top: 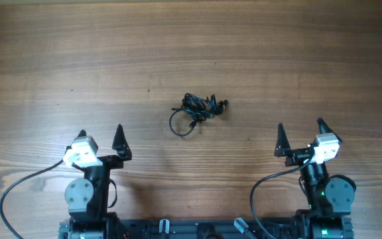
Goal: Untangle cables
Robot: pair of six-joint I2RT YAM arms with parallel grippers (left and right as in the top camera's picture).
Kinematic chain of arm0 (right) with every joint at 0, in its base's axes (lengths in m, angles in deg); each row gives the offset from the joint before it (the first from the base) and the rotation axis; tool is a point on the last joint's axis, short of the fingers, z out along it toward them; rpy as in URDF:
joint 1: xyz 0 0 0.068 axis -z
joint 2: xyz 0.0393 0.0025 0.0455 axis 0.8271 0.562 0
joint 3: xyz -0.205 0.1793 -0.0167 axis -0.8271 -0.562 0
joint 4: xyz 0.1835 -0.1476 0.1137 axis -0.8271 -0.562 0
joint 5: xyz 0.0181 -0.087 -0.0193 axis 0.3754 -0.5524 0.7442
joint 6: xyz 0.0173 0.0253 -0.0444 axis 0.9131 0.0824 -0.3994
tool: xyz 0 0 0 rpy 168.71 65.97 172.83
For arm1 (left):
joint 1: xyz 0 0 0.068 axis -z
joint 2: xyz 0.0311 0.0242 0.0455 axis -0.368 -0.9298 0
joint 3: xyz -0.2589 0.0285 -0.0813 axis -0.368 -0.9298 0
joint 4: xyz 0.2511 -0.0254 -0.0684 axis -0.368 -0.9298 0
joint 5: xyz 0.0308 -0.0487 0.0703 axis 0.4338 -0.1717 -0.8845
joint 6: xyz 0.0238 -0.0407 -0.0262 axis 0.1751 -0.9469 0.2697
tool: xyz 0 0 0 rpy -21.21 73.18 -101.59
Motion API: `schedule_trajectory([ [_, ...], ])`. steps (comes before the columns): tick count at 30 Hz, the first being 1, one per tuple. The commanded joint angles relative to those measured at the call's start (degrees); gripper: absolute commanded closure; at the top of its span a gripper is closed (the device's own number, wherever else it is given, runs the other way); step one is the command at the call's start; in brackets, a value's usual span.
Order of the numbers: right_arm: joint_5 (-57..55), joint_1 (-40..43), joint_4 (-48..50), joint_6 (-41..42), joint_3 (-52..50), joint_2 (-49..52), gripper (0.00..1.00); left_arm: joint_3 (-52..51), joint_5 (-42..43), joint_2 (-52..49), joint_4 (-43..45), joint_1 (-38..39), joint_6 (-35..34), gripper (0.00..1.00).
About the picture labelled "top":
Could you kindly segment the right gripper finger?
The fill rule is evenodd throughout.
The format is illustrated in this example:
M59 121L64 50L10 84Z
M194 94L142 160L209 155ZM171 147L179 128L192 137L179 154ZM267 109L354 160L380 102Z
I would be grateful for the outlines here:
M291 147L282 123L278 124L277 142L275 146L275 157L286 157L290 155Z
M317 123L321 134L332 133L338 139L338 143L342 143L342 139L328 126L323 118L318 118Z

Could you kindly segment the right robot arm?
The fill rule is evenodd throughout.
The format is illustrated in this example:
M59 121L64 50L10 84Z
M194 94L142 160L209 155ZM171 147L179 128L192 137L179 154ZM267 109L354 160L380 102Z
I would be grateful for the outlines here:
M295 238L352 239L349 215L355 199L356 184L344 175L329 175L326 162L337 157L342 140L322 118L317 119L320 133L305 148L292 149L282 123L274 156L285 157L285 165L300 167L300 185L308 210L297 210L290 232Z

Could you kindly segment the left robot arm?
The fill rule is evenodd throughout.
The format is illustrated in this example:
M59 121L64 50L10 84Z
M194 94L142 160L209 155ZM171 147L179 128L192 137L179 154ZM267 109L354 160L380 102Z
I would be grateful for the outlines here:
M58 237L63 239L105 239L129 238L128 229L121 223L115 212L107 210L111 204L109 186L114 185L110 179L112 169L123 168L123 163L132 159L122 125L118 125L113 138L114 155L97 156L98 145L94 138L82 130L67 146L63 162L84 173L80 179L73 180L64 193L68 203L70 219L61 223Z

